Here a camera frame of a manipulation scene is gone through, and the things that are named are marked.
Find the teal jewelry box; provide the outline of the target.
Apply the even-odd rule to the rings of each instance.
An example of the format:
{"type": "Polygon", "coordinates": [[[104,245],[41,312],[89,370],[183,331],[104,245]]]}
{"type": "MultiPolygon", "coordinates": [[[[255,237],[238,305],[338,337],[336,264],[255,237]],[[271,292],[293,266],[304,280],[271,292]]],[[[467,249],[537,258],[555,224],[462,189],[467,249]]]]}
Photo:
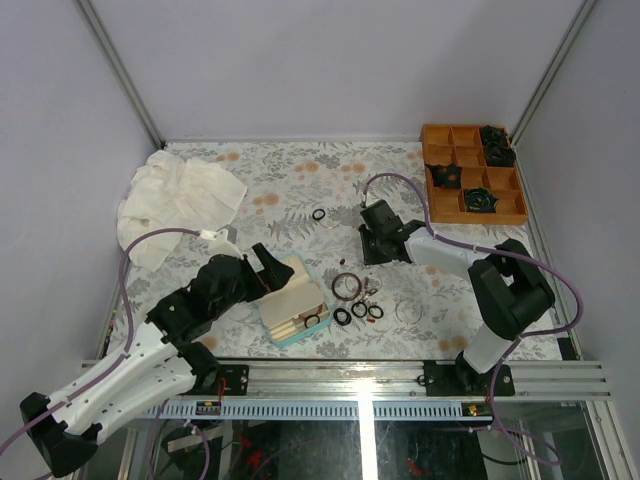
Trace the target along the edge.
{"type": "Polygon", "coordinates": [[[267,294],[257,303],[269,339],[284,348],[327,328],[332,317],[323,290],[314,281],[302,258],[291,254],[281,262],[295,270],[294,276],[283,289],[267,294]],[[306,329],[299,316],[319,309],[322,310],[320,323],[306,329]]]}

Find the orange red bangle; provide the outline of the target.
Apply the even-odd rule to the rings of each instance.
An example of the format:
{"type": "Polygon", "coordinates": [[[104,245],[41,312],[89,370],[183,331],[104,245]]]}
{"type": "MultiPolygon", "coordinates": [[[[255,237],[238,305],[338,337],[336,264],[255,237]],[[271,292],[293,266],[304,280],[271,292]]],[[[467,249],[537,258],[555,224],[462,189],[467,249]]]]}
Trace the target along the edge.
{"type": "Polygon", "coordinates": [[[314,314],[317,314],[317,315],[320,317],[320,320],[321,320],[322,310],[321,310],[321,309],[319,309],[319,310],[317,310],[316,312],[313,312],[313,313],[304,313],[304,314],[301,314],[301,315],[299,316],[299,318],[301,319],[302,325],[304,326],[304,319],[305,319],[306,317],[308,317],[308,316],[310,316],[310,315],[314,315],[314,314]]]}

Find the black hair tie double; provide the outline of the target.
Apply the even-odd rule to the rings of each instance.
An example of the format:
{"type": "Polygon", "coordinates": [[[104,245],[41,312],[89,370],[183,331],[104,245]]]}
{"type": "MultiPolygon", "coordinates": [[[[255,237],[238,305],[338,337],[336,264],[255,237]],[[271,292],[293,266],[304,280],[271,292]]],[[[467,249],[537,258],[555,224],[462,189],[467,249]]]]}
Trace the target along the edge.
{"type": "Polygon", "coordinates": [[[304,319],[304,327],[306,329],[312,328],[320,323],[320,317],[317,314],[310,315],[304,319]]]}

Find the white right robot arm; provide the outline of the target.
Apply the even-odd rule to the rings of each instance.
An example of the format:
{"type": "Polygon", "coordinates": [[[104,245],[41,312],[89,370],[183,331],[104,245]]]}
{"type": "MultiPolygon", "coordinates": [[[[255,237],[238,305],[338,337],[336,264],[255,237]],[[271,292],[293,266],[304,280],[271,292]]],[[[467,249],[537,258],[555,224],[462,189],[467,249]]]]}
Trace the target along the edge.
{"type": "Polygon", "coordinates": [[[527,249],[514,239],[486,255],[453,246],[435,239],[421,221],[402,222],[384,200],[364,207],[361,217],[367,265],[399,261],[436,267],[470,283],[483,325],[459,355],[455,378],[463,392],[482,392],[512,343],[555,303],[539,267],[528,261],[527,249]]]}

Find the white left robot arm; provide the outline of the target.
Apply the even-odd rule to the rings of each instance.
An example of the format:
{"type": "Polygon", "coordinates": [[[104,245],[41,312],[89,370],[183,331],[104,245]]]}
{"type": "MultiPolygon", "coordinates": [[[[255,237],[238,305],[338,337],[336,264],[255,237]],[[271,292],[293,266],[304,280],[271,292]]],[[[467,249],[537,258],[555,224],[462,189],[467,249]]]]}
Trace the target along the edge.
{"type": "Polygon", "coordinates": [[[20,404],[27,434],[55,478],[86,464],[113,431],[161,402],[220,384],[220,364],[200,342],[233,306],[286,287],[293,267],[263,244],[253,251],[262,268],[230,243],[184,287],[162,298],[131,338],[67,387],[33,392],[20,404]]]}

